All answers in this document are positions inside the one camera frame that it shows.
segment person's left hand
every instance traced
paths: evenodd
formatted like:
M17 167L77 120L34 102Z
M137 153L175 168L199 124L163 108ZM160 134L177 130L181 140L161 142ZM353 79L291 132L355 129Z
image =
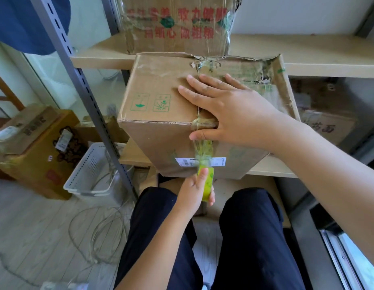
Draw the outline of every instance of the person's left hand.
M202 168L200 174L188 177L180 188L174 209L181 212L188 220L199 209L202 202L204 184L209 173L208 168ZM214 188L211 187L208 204L212 206L215 202Z

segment hand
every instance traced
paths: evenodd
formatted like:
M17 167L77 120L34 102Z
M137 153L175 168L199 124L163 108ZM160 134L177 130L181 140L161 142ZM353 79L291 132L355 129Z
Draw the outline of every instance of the hand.
M208 168L202 168L200 174L188 177L184 180L180 188L178 198L173 207L175 211L181 212L186 220L190 220L199 209L202 202L204 184L209 173ZM208 204L212 206L215 202L214 188L211 187Z
M229 74L225 75L228 83L203 74L199 79L202 82L187 76L197 92L181 85L178 90L191 103L211 112L219 125L218 129L192 132L191 140L220 140L275 153L280 138L286 136L286 128L298 123Z

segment black pants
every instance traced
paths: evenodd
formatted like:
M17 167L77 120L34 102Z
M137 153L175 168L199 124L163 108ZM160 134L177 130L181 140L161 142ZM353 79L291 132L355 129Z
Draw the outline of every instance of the black pants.
M176 198L164 188L149 187L143 191L132 214L115 287L152 240ZM266 190L247 188L235 192L219 218L223 242L211 289L305 289L286 244L282 221L279 207ZM203 276L192 251L195 241L190 221L167 289L202 289Z

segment shelf board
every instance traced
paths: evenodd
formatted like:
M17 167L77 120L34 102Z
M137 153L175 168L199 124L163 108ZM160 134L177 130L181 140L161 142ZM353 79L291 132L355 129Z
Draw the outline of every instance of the shelf board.
M122 151L119 162L125 165L135 165L139 167L152 166L151 161L141 151L133 140L128 140ZM297 176L278 158L267 155L257 165L255 165L248 175L262 175L272 177L297 178Z
M76 68L126 69L135 55L123 53L118 33L71 57ZM232 34L229 55L267 58L282 54L288 75L374 78L374 42L348 35Z

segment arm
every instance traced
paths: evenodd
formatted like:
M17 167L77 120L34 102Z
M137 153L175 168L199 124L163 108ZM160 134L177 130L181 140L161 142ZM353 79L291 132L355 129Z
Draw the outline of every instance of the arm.
M186 178L170 214L116 290L167 288L184 230L202 201L207 174L204 168L199 176ZM213 203L212 191L209 204Z
M187 78L199 94L181 86L179 92L216 116L219 126L194 131L190 139L223 140L276 154L374 265L374 170L229 75L228 83L199 78L204 83Z

